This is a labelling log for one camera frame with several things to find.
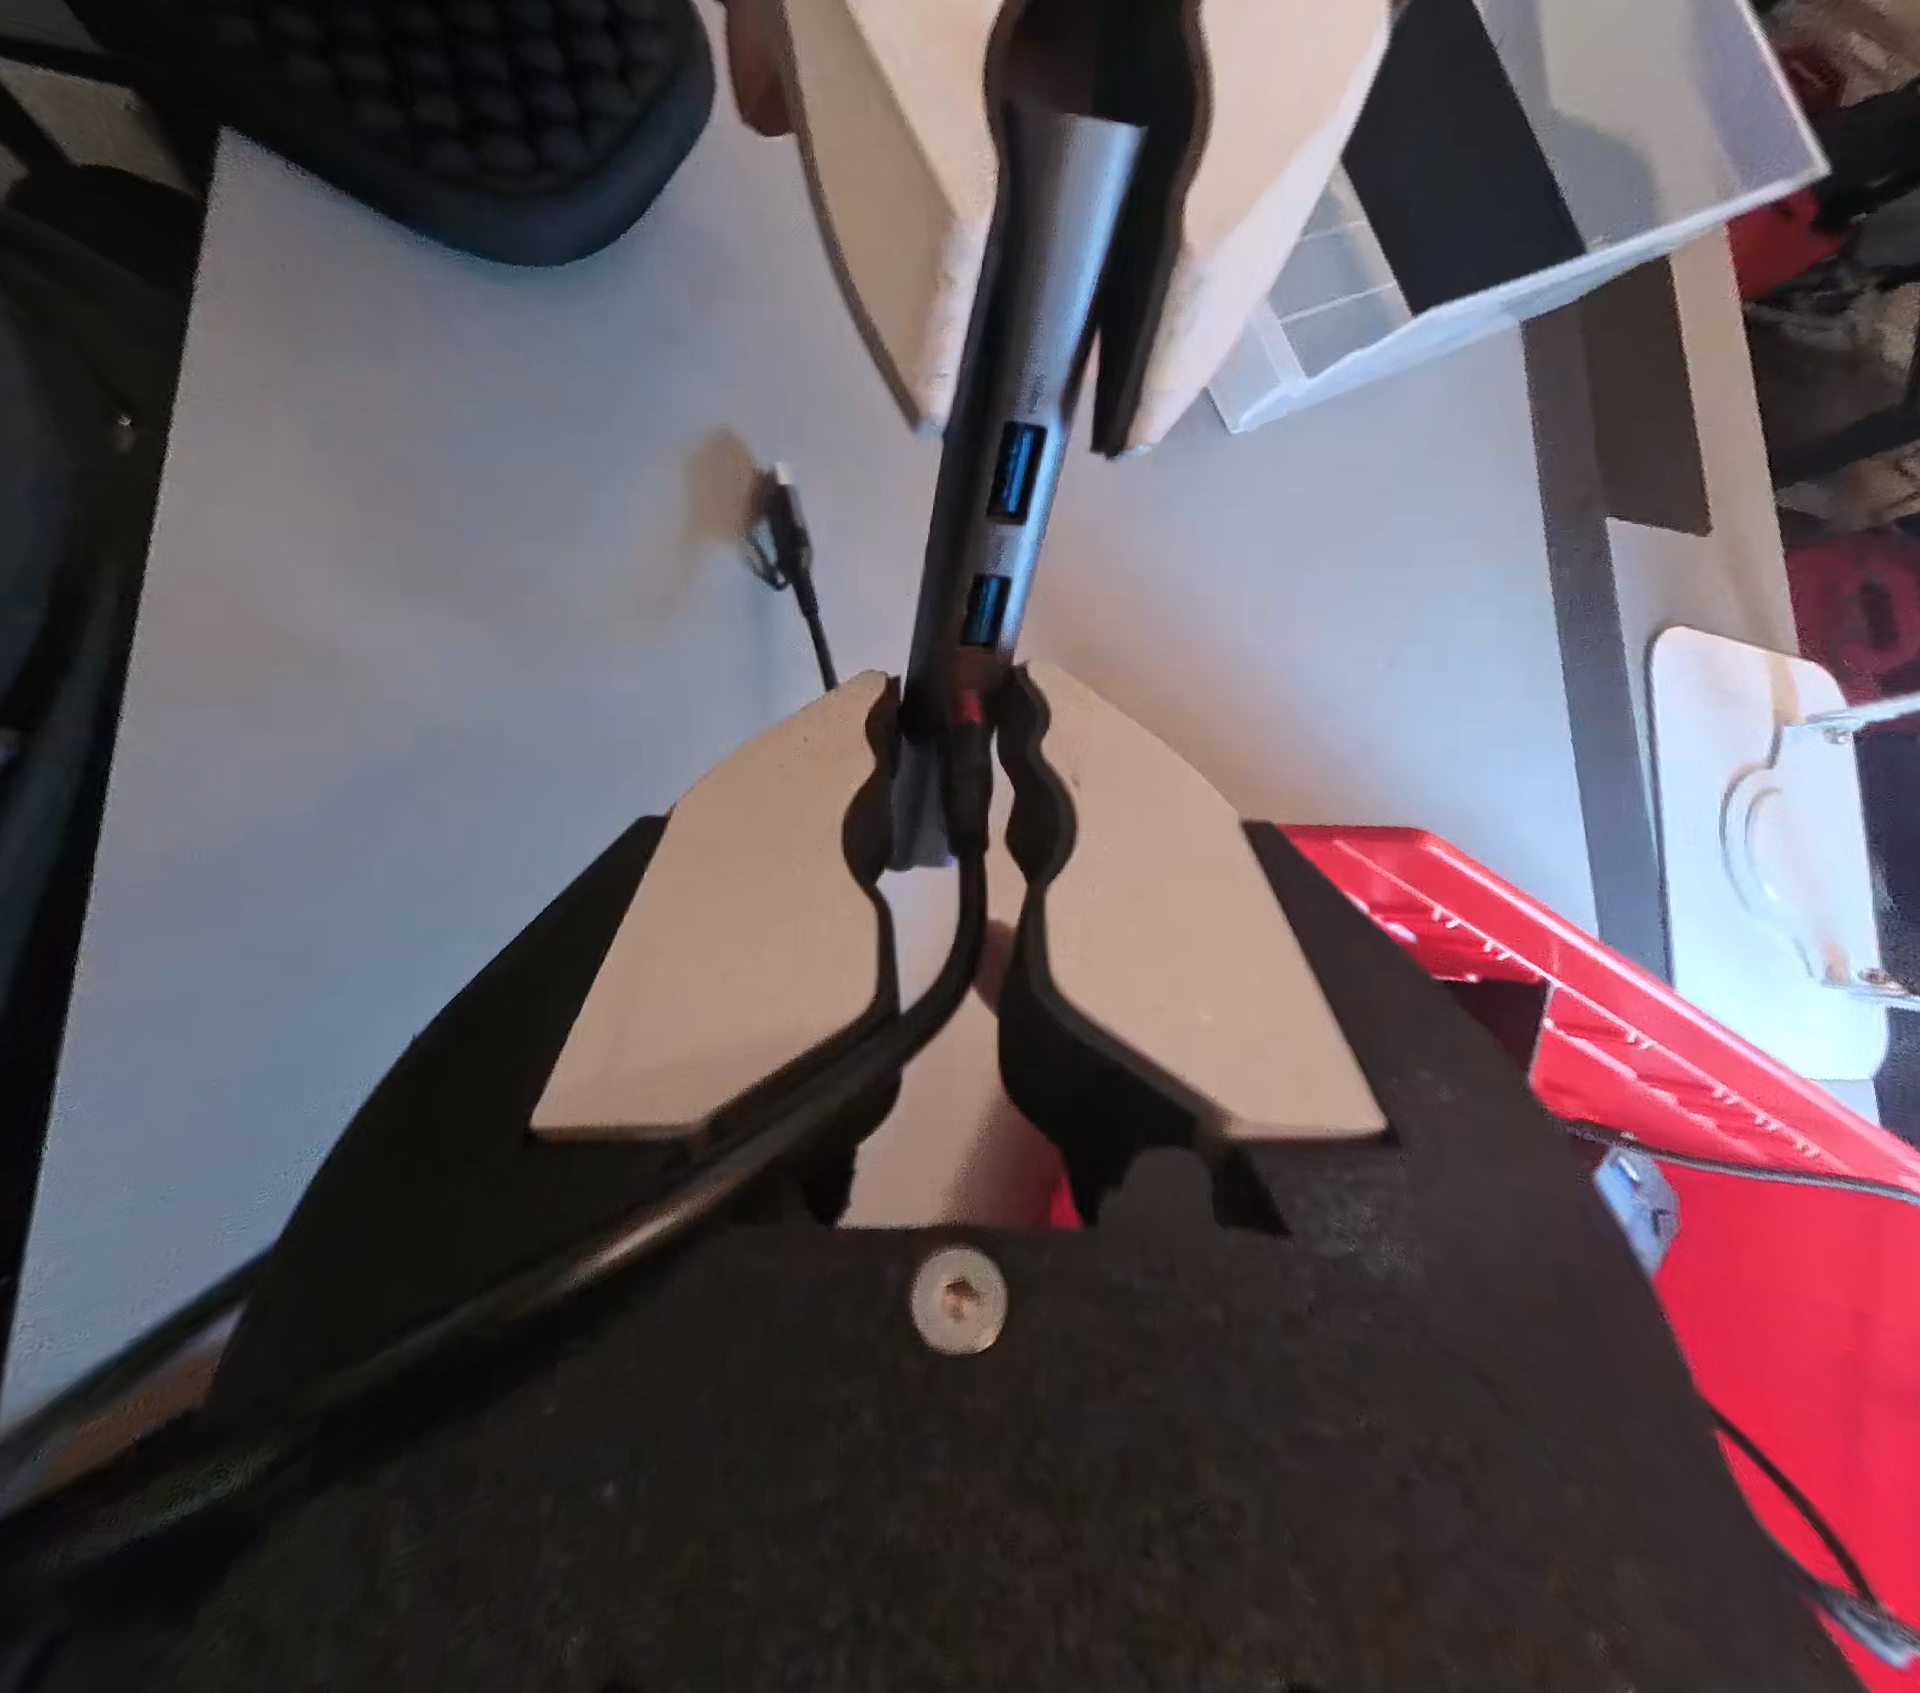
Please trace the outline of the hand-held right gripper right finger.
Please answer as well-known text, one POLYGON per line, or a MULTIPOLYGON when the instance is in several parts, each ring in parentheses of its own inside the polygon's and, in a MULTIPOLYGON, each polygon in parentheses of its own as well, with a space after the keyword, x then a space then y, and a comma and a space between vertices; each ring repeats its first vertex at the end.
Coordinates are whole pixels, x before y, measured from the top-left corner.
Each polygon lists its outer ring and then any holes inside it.
POLYGON ((1213 1223, 1282 1234, 1258 1155, 1374 1145, 1388 1119, 1246 820, 1052 663, 1010 676, 998 757, 1023 878, 998 1066, 1076 1218, 1121 1211, 1168 1153, 1213 1223))

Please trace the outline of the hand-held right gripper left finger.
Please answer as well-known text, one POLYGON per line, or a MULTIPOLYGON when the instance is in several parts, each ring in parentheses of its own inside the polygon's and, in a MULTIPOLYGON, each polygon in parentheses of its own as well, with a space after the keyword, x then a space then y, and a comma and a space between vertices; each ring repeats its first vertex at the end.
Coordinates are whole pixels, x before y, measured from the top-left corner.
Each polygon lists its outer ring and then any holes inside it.
POLYGON ((857 673, 674 804, 533 1109, 545 1141, 715 1130, 776 1074, 901 1009, 898 687, 857 673))

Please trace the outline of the grey usb hub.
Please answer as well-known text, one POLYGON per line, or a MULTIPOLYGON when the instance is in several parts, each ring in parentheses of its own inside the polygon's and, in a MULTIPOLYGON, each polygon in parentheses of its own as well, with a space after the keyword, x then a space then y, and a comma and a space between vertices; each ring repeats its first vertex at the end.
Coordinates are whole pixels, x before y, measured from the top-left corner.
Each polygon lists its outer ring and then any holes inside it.
POLYGON ((996 194, 943 439, 901 682, 894 869, 946 864, 945 725, 1017 660, 1144 130, 1095 96, 1102 0, 1004 0, 988 37, 996 194))

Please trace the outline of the clear plastic bin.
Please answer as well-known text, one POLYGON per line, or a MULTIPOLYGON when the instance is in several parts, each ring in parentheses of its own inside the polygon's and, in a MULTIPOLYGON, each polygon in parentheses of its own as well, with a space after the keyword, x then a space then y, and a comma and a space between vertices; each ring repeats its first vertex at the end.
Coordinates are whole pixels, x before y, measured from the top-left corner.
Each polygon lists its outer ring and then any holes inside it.
POLYGON ((1302 237, 1209 385, 1231 433, 1516 329, 1827 169, 1748 0, 1477 3, 1587 253, 1412 314, 1343 149, 1302 237))

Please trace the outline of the red plastic bin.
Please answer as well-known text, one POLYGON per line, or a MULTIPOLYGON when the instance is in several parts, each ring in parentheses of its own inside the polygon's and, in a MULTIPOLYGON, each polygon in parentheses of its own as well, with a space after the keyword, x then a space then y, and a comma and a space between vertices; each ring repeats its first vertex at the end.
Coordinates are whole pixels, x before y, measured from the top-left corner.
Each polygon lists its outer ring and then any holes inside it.
POLYGON ((1431 832, 1282 834, 1456 998, 1544 1003, 1528 1082, 1626 1147, 1652 1286, 1748 1507, 1916 1633, 1916 1150, 1431 832))

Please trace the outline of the person's left hand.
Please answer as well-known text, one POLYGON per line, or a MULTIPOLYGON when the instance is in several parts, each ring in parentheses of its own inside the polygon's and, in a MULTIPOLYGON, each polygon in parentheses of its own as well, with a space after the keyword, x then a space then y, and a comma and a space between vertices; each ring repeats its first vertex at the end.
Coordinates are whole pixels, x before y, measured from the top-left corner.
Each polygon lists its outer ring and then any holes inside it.
POLYGON ((775 0, 723 2, 735 107, 759 135, 789 138, 796 122, 789 103, 779 3, 775 0))

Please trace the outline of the person's right hand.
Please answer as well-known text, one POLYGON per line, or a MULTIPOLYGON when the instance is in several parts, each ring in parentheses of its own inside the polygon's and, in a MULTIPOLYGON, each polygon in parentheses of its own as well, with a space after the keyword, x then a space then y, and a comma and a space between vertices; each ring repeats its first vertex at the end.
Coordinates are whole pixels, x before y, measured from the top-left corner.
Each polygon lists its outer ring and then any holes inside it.
POLYGON ((1045 1040, 1046 1017, 1024 934, 1017 923, 988 920, 972 968, 972 990, 996 1019, 1003 1050, 1013 1050, 1013 1057, 1034 1057, 1045 1040))

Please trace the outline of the black bin divider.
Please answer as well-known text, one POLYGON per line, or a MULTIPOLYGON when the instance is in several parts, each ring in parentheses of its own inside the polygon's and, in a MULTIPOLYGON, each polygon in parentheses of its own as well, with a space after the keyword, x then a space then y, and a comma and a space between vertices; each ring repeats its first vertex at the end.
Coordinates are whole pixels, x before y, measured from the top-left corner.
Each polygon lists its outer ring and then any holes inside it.
POLYGON ((1398 11, 1343 167, 1412 314, 1588 249, 1477 0, 1398 11))

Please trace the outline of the white board stand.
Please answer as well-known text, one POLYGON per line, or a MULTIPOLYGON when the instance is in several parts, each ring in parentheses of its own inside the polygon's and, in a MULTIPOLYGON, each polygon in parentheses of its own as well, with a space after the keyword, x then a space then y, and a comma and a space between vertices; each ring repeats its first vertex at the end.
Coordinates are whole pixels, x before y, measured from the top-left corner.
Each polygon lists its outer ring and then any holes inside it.
POLYGON ((1919 1001, 1882 950, 1859 757, 1916 723, 1916 691, 1850 703, 1808 658, 1687 624, 1647 658, 1670 985, 1876 1120, 1919 1001))

